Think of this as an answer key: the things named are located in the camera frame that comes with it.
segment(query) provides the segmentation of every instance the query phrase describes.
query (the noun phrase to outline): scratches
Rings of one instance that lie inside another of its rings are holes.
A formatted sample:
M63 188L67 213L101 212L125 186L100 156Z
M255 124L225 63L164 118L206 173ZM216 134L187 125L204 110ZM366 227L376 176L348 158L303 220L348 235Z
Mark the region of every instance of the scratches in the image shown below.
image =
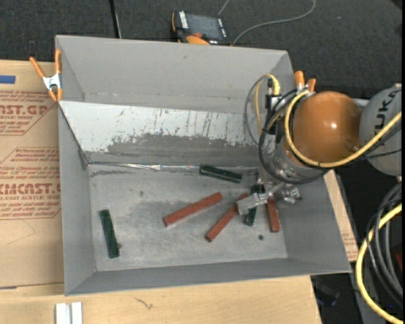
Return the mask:
M136 301L141 302L141 304L143 304L148 310L151 310L153 307L153 304L147 304L144 300L142 299L138 299L138 298L134 298Z
M22 236L21 238L18 238L18 239L16 239L16 240L11 241L10 243L8 243L8 245L13 244L14 242L21 241L21 240L23 240L23 239L26 239L26 238L28 238L28 237L33 236L33 235L36 234L36 230L35 230L30 224L28 224L28 223L27 223L26 221L24 221L24 220L23 220L23 222L24 222L26 225L28 225L28 227L30 227L30 229L32 230L32 232L31 232L30 234L26 235L26 236Z

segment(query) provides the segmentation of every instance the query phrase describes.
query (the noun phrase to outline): orange clamp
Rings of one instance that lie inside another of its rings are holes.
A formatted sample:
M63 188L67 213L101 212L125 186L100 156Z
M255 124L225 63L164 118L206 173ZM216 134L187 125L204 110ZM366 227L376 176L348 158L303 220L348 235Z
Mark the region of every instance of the orange clamp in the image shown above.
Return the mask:
M41 77L45 83L45 86L48 89L49 96L53 99L54 102L61 101L63 98L63 89L61 87L61 51L60 49L55 50L55 75L52 77L46 77L43 73L41 67L35 58L30 57L30 62L34 66L34 70ZM52 90L52 87L57 87L57 94Z

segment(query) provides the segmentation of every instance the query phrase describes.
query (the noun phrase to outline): orange stick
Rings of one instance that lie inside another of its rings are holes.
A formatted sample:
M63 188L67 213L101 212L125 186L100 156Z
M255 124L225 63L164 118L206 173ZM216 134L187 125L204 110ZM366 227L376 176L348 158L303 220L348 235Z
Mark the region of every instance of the orange stick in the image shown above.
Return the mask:
M309 92L314 92L316 82L317 82L317 80L315 78L311 78L310 80L308 80L308 90L309 90Z
M296 80L296 87L300 86L301 89L304 88L304 74L302 71L294 72L294 79Z
M191 216L207 207L210 207L211 205L220 202L222 199L223 197L220 192L214 193L211 196L208 196L200 200L199 202L195 202L194 204L188 205L183 209L180 209L172 214L169 214L168 216L165 216L163 218L163 224L165 224L165 227L168 227L171 224L174 224L188 216Z
M279 230L281 230L281 224L279 222L279 215L277 214L275 200L273 198L269 198L265 207L267 210L267 216L269 218L270 232L277 233Z
M246 198L248 196L247 193L242 194L238 200ZM222 231L223 228L233 219L234 216L238 214L238 207L237 204L228 210L224 216L209 230L209 232L205 235L205 239L208 242L212 242L217 235Z

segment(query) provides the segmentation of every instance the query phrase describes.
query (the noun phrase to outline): metal bracket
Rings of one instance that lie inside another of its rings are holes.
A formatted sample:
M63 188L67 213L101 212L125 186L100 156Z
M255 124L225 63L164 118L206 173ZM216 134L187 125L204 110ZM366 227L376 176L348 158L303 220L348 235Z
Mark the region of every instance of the metal bracket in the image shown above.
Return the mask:
M251 208L255 208L258 205L266 204L267 199L269 199L268 193L252 193L246 198L240 199L236 202L238 213L241 215L246 215Z
M82 324L82 303L56 304L55 324Z

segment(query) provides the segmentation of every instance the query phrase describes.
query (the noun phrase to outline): electronic device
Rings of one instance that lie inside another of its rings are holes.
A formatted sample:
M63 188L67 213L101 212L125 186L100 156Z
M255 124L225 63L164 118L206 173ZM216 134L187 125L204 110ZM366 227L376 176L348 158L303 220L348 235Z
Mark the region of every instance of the electronic device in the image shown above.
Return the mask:
M174 11L171 33L181 43L200 45L230 45L221 18L200 16L185 11Z

